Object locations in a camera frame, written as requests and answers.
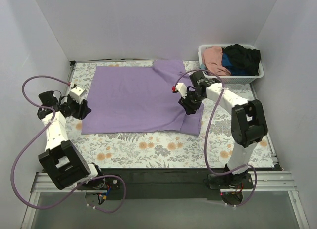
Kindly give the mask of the purple t shirt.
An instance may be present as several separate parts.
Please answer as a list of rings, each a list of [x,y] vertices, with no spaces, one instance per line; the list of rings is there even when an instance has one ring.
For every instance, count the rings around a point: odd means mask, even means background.
[[[97,66],[82,134],[175,131],[198,136],[203,107],[187,115],[172,86],[186,72],[181,60],[155,60],[150,67]]]

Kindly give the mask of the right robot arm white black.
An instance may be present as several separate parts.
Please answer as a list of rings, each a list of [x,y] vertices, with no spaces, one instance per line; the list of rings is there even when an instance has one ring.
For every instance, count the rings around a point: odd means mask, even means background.
[[[219,76],[209,78],[203,69],[187,74],[191,86],[177,80],[172,88],[173,93],[181,95],[179,104],[187,115],[195,114],[205,99],[215,101],[216,107],[221,106],[231,115],[231,135],[235,141],[232,155],[221,173],[207,166],[210,171],[207,184],[235,188],[247,178],[253,150],[268,133],[263,105],[257,99],[238,96],[225,87]]]

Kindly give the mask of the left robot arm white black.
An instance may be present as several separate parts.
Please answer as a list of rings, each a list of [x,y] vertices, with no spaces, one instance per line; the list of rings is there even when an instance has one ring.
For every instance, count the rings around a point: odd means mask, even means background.
[[[83,120],[90,112],[83,98],[86,90],[80,86],[70,89],[66,101],[58,99],[54,91],[39,94],[42,103],[37,115],[46,129],[46,148],[38,156],[39,162],[55,186],[62,190],[75,183],[86,182],[94,189],[105,185],[105,177],[94,163],[87,163],[75,145],[68,139],[66,118]]]

